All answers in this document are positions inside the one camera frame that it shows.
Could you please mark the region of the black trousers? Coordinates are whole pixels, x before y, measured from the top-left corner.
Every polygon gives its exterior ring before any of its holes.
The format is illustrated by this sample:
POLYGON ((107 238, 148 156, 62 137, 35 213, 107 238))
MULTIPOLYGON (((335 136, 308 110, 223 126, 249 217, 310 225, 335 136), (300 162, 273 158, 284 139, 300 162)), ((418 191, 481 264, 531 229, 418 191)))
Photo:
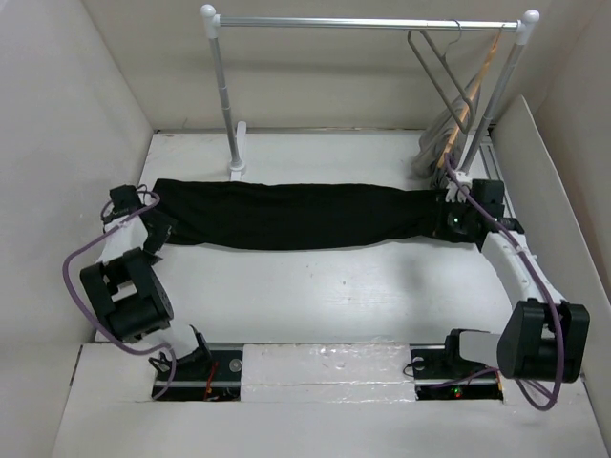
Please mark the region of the black trousers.
POLYGON ((429 236, 441 194, 370 184, 196 182, 160 178, 169 243, 242 250, 351 248, 429 236))

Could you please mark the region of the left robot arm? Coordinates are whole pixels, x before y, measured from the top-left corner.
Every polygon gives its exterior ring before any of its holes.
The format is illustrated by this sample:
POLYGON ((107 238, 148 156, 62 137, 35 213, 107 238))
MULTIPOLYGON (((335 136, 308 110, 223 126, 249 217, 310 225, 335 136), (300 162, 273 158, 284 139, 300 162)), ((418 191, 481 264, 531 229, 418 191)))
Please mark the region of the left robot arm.
POLYGON ((213 356, 194 325, 171 327, 174 309, 154 265, 176 223, 155 208, 159 203, 144 185, 112 189, 100 215, 101 254, 79 279, 96 321, 115 340, 132 350, 148 344, 159 354, 152 360, 158 371, 176 364, 198 379, 212 369, 213 356))

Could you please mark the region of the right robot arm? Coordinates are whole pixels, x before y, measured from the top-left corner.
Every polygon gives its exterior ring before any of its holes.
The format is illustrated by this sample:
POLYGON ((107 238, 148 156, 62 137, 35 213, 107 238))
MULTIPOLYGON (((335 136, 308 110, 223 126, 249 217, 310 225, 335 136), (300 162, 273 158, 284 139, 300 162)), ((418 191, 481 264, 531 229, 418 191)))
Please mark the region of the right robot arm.
POLYGON ((436 236, 475 244, 512 306, 501 333, 464 332, 441 352, 441 364, 454 376, 481 362, 508 379, 573 383, 581 372, 590 315, 548 281, 521 224, 505 215, 504 192, 500 180, 457 174, 440 204, 436 236))

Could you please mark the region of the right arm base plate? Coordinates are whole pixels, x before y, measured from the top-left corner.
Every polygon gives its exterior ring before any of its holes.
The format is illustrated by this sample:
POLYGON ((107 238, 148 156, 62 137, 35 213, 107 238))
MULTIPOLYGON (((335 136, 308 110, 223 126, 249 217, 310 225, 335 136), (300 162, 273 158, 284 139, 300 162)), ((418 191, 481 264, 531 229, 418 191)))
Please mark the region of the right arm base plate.
POLYGON ((413 344, 403 374, 417 401, 502 401, 496 373, 482 363, 454 356, 444 344, 413 344))

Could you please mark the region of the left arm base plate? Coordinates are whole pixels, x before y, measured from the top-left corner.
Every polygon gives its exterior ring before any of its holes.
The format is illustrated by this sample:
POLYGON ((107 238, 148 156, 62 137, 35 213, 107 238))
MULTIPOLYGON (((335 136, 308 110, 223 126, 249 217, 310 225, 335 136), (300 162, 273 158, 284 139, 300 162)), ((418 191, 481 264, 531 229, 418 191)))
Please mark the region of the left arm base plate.
POLYGON ((242 386, 241 346, 216 347, 210 354, 196 349, 178 359, 176 374, 167 385, 171 362, 164 353, 150 358, 156 371, 151 395, 163 402, 239 401, 242 386))

